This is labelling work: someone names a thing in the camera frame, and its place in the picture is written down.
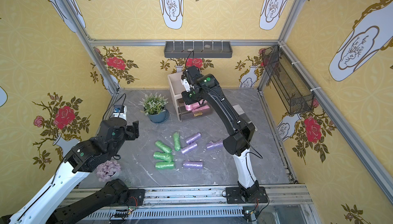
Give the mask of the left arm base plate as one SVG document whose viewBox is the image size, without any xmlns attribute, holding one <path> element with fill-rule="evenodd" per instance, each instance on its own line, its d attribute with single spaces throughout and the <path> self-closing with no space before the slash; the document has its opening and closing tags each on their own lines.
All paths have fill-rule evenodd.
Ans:
<svg viewBox="0 0 393 224">
<path fill-rule="evenodd" d="M 145 198 L 145 189 L 128 189 L 122 197 L 122 203 L 130 207 L 140 207 Z"/>
</svg>

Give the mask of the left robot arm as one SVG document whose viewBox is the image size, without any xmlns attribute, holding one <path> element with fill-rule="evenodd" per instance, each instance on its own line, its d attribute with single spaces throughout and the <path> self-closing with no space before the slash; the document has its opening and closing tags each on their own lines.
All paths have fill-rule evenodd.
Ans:
<svg viewBox="0 0 393 224">
<path fill-rule="evenodd" d="M 93 212 L 112 205 L 126 204 L 131 193 L 120 179 L 114 179 L 96 193 L 71 205 L 59 205 L 97 166 L 118 152 L 125 141 L 139 137 L 139 122 L 131 125 L 120 117 L 103 120 L 98 134 L 76 144 L 59 164 L 55 174 L 18 212 L 1 217 L 2 224 L 75 224 Z"/>
</svg>

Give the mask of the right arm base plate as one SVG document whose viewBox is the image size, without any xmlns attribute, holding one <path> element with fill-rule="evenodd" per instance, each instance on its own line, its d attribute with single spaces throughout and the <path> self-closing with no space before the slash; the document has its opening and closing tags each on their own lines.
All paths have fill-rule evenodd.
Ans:
<svg viewBox="0 0 393 224">
<path fill-rule="evenodd" d="M 225 189 L 225 197 L 228 204 L 267 204 L 269 202 L 265 188 L 257 185 L 247 189 L 243 186 L 228 187 Z"/>
</svg>

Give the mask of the pink roll diagonal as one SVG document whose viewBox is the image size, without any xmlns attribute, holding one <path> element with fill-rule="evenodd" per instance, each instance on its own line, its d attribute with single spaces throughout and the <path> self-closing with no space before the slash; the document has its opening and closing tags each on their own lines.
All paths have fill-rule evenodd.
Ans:
<svg viewBox="0 0 393 224">
<path fill-rule="evenodd" d="M 198 102 L 193 103 L 191 105 L 185 105 L 185 109 L 187 111 L 196 111 L 199 108 L 202 108 L 204 106 L 204 104 L 200 105 Z"/>
</svg>

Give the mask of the purple roll bottom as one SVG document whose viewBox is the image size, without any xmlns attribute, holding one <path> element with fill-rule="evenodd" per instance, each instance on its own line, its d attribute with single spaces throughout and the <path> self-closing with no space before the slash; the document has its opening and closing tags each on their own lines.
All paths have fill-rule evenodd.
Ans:
<svg viewBox="0 0 393 224">
<path fill-rule="evenodd" d="M 185 160 L 183 162 L 183 167 L 185 169 L 203 169 L 203 162 Z"/>
</svg>

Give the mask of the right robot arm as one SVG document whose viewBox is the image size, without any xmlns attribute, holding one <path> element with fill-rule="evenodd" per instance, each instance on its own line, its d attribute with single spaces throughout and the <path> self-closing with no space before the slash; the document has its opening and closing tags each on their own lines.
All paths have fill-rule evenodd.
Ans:
<svg viewBox="0 0 393 224">
<path fill-rule="evenodd" d="M 224 95 L 219 82 L 212 74 L 203 75 L 199 68 L 191 66 L 181 76 L 185 91 L 181 93 L 186 105 L 206 101 L 218 114 L 228 132 L 223 140 L 226 151 L 233 156 L 240 200 L 250 203 L 268 203 L 266 190 L 260 186 L 253 173 L 250 155 L 255 125 L 238 114 Z"/>
</svg>

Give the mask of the pink roll vertical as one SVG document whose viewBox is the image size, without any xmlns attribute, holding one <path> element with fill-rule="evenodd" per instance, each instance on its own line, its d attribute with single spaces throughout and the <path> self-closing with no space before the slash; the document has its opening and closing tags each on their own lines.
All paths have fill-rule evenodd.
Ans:
<svg viewBox="0 0 393 224">
<path fill-rule="evenodd" d="M 205 112 L 206 110 L 209 110 L 209 109 L 210 109 L 210 106 L 206 104 L 204 106 L 200 106 L 196 109 L 193 109 L 191 112 L 192 113 Z"/>
</svg>

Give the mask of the beige drawer organizer cabinet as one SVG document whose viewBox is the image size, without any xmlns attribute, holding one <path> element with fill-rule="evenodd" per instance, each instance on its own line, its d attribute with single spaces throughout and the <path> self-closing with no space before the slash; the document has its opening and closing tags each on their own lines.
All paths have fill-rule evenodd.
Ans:
<svg viewBox="0 0 393 224">
<path fill-rule="evenodd" d="M 182 75 L 182 72 L 173 73 L 173 74 L 168 75 L 169 89 L 171 92 L 173 104 L 175 106 L 176 114 L 177 114 L 177 100 L 183 99 L 181 93 L 186 90 L 181 83 L 181 75 Z"/>
</svg>

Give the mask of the transparent top drawer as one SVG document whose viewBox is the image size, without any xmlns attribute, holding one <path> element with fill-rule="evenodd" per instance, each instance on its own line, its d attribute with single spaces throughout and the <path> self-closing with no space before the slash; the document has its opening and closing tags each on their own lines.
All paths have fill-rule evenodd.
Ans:
<svg viewBox="0 0 393 224">
<path fill-rule="evenodd" d="M 177 100 L 177 115 L 178 120 L 181 122 L 209 116 L 211 114 L 213 114 L 213 108 L 208 103 L 196 108 L 188 108 L 187 110 L 183 99 Z"/>
</svg>

